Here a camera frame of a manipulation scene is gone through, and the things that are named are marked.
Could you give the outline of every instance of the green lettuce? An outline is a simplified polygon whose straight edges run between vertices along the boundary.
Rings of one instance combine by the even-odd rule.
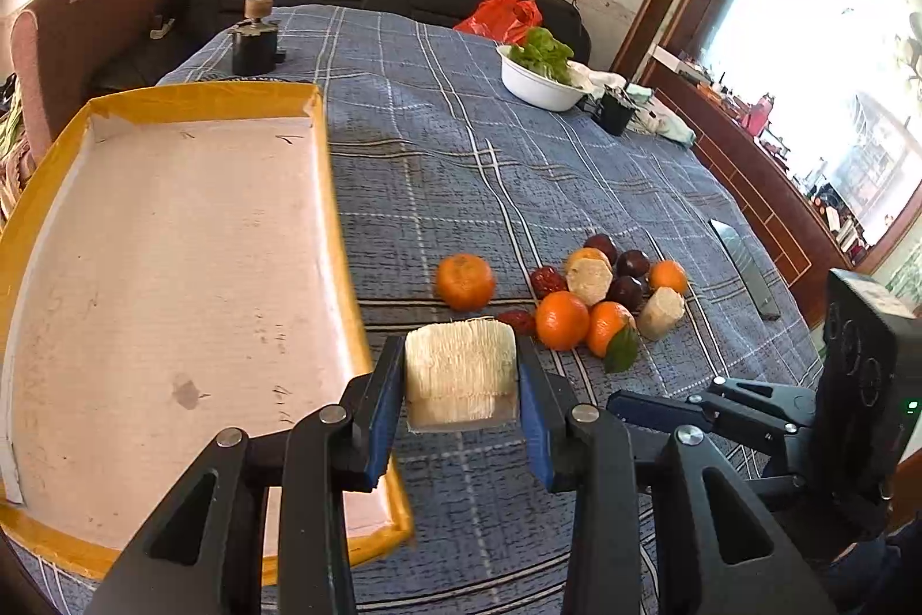
[[[509,48],[509,59],[529,71],[561,84],[570,84],[567,61],[573,58],[573,49],[555,40],[550,30],[532,27],[524,37],[524,47]]]

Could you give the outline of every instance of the wooden cabinet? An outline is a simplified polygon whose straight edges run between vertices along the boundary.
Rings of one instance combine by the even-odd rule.
[[[696,156],[736,199],[808,326],[817,325],[825,315],[828,271],[852,268],[829,228],[780,165],[693,84],[659,61],[647,67],[644,84],[698,135]]]

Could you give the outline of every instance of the orange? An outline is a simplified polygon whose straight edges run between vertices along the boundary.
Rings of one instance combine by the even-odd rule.
[[[455,311],[476,311],[493,297],[496,278],[479,256],[458,253],[441,260],[435,271],[435,294]]]
[[[627,308],[610,301],[599,303],[589,314],[589,334],[585,336],[585,345],[596,357],[605,357],[612,337],[625,325],[637,328]]]
[[[538,303],[535,326],[545,346],[573,349],[589,331],[589,308],[572,292],[558,290]]]
[[[611,271],[611,262],[609,261],[609,258],[605,256],[602,251],[599,251],[598,248],[592,248],[590,246],[589,248],[577,248],[576,251],[570,254],[570,257],[566,260],[566,262],[564,262],[564,274],[566,274],[567,271],[570,271],[570,267],[573,266],[573,262],[577,262],[580,259],[601,260],[605,262],[607,267],[609,267],[609,271]]]
[[[648,280],[651,290],[672,288],[680,295],[684,295],[689,289],[689,279],[685,270],[679,262],[674,262],[672,259],[656,262],[651,266]]]

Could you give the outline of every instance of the window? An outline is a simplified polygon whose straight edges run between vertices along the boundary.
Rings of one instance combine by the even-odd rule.
[[[702,62],[770,130],[804,191],[829,182],[868,244],[922,180],[922,0],[733,0]]]

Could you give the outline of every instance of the bed sheet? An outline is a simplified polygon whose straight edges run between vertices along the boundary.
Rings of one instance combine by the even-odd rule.
[[[331,6],[276,9],[272,18],[287,56],[267,78],[317,82],[324,93],[340,222],[372,357],[389,334],[452,320],[432,288],[442,257],[465,251],[490,262],[497,286],[487,312],[496,314],[532,305],[529,271],[559,265],[604,232],[621,250],[678,260],[690,279],[688,315],[664,340],[645,343],[620,375],[606,375],[584,348],[559,356],[539,348],[543,365],[565,374],[578,398],[604,405],[619,388],[682,398],[718,374],[807,385],[819,377],[785,281],[689,150],[635,133],[612,137],[578,110],[530,107],[504,88],[495,43],[484,38]],[[161,84],[230,78],[231,39],[222,33]],[[759,317],[711,218],[739,230],[779,320]],[[716,443],[746,477],[764,460]],[[559,612],[574,498],[547,494],[534,480],[517,426],[414,435],[401,421],[395,456],[416,540],[353,572],[360,612]],[[647,497],[639,509],[651,614],[658,580]],[[65,596],[50,589],[55,601]],[[275,609],[272,587],[263,607]]]

